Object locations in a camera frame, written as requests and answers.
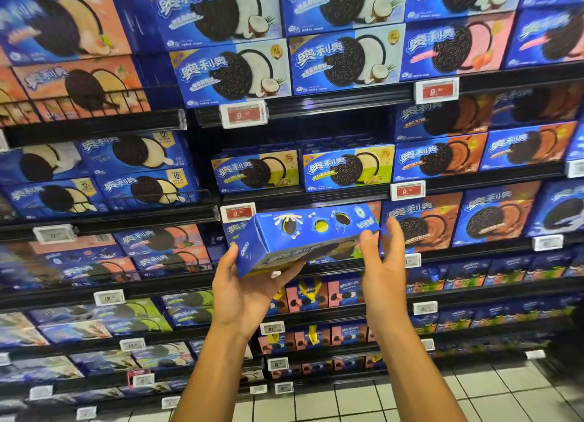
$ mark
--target peach oreo box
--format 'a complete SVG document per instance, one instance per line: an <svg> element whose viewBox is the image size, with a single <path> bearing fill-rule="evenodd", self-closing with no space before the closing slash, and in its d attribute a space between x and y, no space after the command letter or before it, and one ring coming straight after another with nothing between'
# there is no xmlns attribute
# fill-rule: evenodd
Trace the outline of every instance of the peach oreo box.
<svg viewBox="0 0 584 422"><path fill-rule="evenodd" d="M150 111L130 56L16 67L45 121Z"/></svg>
<svg viewBox="0 0 584 422"><path fill-rule="evenodd" d="M9 67L2 67L0 52L0 126L39 123L26 92Z"/></svg>
<svg viewBox="0 0 584 422"><path fill-rule="evenodd" d="M400 80L498 70L514 16L507 12L408 23Z"/></svg>

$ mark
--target orange oreo box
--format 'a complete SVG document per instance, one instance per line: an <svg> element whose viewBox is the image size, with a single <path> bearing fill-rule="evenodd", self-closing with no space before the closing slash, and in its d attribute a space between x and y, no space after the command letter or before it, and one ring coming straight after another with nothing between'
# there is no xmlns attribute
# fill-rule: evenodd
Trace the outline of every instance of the orange oreo box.
<svg viewBox="0 0 584 422"><path fill-rule="evenodd" d="M452 247L521 236L540 181L464 192Z"/></svg>
<svg viewBox="0 0 584 422"><path fill-rule="evenodd" d="M462 192L426 196L423 199L385 201L381 235L387 235L385 223L392 216L404 233L405 252L420 253L450 247Z"/></svg>
<svg viewBox="0 0 584 422"><path fill-rule="evenodd" d="M478 171L487 133L398 142L394 182Z"/></svg>
<svg viewBox="0 0 584 422"><path fill-rule="evenodd" d="M29 97L9 67L0 67L0 126L39 123Z"/></svg>
<svg viewBox="0 0 584 422"><path fill-rule="evenodd" d="M45 121L150 111L132 57L15 67Z"/></svg>
<svg viewBox="0 0 584 422"><path fill-rule="evenodd" d="M576 121L509 128L489 133L481 170L559 161L576 129Z"/></svg>

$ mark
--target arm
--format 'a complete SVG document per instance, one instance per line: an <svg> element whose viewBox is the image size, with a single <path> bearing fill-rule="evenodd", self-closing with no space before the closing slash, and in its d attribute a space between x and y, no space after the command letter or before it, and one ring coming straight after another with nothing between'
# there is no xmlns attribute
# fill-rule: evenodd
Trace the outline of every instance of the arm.
<svg viewBox="0 0 584 422"><path fill-rule="evenodd" d="M466 422L452 391L428 356L409 320L405 244L398 222L387 221L386 258L381 262L374 236L361 234L365 259L363 295L367 323L375 335L393 385L402 422Z"/></svg>
<svg viewBox="0 0 584 422"><path fill-rule="evenodd" d="M275 279L269 273L240 279L237 253L232 244L215 271L213 323L172 422L231 422L245 347L272 298L303 266L296 263Z"/></svg>

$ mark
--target forearm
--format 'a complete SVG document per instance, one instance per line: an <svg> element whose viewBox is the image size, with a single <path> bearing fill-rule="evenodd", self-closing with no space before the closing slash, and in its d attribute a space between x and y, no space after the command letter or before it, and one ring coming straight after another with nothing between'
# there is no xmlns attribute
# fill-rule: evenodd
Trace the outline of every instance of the forearm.
<svg viewBox="0 0 584 422"><path fill-rule="evenodd" d="M407 314L376 331L402 422L467 420Z"/></svg>
<svg viewBox="0 0 584 422"><path fill-rule="evenodd" d="M231 422L247 341L211 325L172 422Z"/></svg>

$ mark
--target oreo cookie box held in hands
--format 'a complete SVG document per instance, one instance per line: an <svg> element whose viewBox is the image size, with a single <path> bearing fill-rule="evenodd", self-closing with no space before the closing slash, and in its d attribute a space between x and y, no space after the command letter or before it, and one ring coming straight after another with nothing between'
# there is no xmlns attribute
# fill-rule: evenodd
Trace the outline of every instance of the oreo cookie box held in hands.
<svg viewBox="0 0 584 422"><path fill-rule="evenodd" d="M286 36L404 22L405 0L281 0Z"/></svg>
<svg viewBox="0 0 584 422"><path fill-rule="evenodd" d="M462 198L463 194L459 192L423 199L384 201L383 224L390 216L397 219L404 233L406 253L447 249ZM386 227L381 227L381 234L387 235Z"/></svg>
<svg viewBox="0 0 584 422"><path fill-rule="evenodd" d="M108 211L98 185L90 178L9 185L2 190L27 219L71 218Z"/></svg>
<svg viewBox="0 0 584 422"><path fill-rule="evenodd" d="M364 230L379 231L367 204L257 213L235 240L239 276L346 250Z"/></svg>
<svg viewBox="0 0 584 422"><path fill-rule="evenodd" d="M525 9L510 38L505 68L580 61L583 50L581 5Z"/></svg>
<svg viewBox="0 0 584 422"><path fill-rule="evenodd" d="M298 185L298 153L294 143L216 154L211 160L221 193Z"/></svg>
<svg viewBox="0 0 584 422"><path fill-rule="evenodd" d="M90 175L73 142L29 145L0 153L0 184L48 182Z"/></svg>
<svg viewBox="0 0 584 422"><path fill-rule="evenodd" d="M559 161L576 128L576 121L492 131L480 170Z"/></svg>
<svg viewBox="0 0 584 422"><path fill-rule="evenodd" d="M391 181L393 144L372 138L357 140L355 148L343 142L331 146L302 150L304 185L306 191L364 187Z"/></svg>
<svg viewBox="0 0 584 422"><path fill-rule="evenodd" d="M182 168L192 163L186 136L181 131L87 139L78 148L93 174L106 177Z"/></svg>
<svg viewBox="0 0 584 422"><path fill-rule="evenodd" d="M539 187L535 181L466 191L452 247L519 237Z"/></svg>
<svg viewBox="0 0 584 422"><path fill-rule="evenodd" d="M128 173L120 177L98 177L97 181L114 210L136 210L178 206L198 202L199 181L191 167Z"/></svg>
<svg viewBox="0 0 584 422"><path fill-rule="evenodd" d="M400 80L499 70L514 15L409 23Z"/></svg>
<svg viewBox="0 0 584 422"><path fill-rule="evenodd" d="M547 182L537 197L526 236L568 233L584 227L584 180Z"/></svg>
<svg viewBox="0 0 584 422"><path fill-rule="evenodd" d="M521 88L495 96L491 129L572 121L580 107L584 83L569 82Z"/></svg>
<svg viewBox="0 0 584 422"><path fill-rule="evenodd" d="M12 65L129 55L147 42L133 0L0 0Z"/></svg>
<svg viewBox="0 0 584 422"><path fill-rule="evenodd" d="M462 95L456 101L428 104L398 104L395 140L431 139L469 133L489 128L494 95Z"/></svg>
<svg viewBox="0 0 584 422"><path fill-rule="evenodd" d="M394 182L478 171L487 133L398 142Z"/></svg>
<svg viewBox="0 0 584 422"><path fill-rule="evenodd" d="M290 38L294 94L394 84L405 24Z"/></svg>
<svg viewBox="0 0 584 422"><path fill-rule="evenodd" d="M187 107L292 94L286 40L181 50L170 56Z"/></svg>
<svg viewBox="0 0 584 422"><path fill-rule="evenodd" d="M282 37L279 0L150 0L168 51Z"/></svg>

